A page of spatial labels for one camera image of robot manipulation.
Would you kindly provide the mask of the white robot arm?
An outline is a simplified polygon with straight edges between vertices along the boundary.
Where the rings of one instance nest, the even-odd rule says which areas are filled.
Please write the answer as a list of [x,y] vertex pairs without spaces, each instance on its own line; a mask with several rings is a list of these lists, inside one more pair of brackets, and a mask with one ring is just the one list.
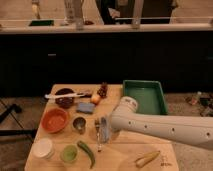
[[138,103],[124,96],[110,114],[111,128],[213,150],[213,118],[138,114]]

